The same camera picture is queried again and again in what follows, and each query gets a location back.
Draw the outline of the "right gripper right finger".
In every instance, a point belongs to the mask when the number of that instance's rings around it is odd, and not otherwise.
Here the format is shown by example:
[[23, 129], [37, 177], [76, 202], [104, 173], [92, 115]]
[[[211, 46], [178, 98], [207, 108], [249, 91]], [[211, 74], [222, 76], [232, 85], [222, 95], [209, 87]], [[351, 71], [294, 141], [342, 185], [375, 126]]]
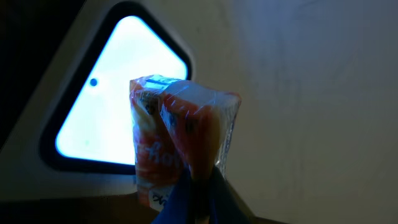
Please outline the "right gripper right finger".
[[219, 168], [213, 167], [209, 179], [209, 207], [211, 224], [250, 224], [239, 208]]

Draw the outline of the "orange small box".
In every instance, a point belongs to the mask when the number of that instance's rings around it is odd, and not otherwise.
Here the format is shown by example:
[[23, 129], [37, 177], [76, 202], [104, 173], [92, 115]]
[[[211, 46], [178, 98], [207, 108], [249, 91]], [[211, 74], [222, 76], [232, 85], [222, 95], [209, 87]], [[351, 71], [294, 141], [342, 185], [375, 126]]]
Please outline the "orange small box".
[[129, 91], [140, 203], [162, 211], [186, 168], [225, 173], [237, 93], [161, 75], [131, 80]]

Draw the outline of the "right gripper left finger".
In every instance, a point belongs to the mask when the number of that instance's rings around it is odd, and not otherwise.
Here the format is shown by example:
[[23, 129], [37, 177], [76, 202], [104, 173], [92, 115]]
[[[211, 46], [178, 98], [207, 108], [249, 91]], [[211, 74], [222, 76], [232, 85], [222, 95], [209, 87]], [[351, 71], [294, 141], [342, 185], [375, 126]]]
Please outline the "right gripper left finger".
[[190, 171], [184, 169], [175, 185], [164, 209], [152, 224], [193, 223], [192, 180]]

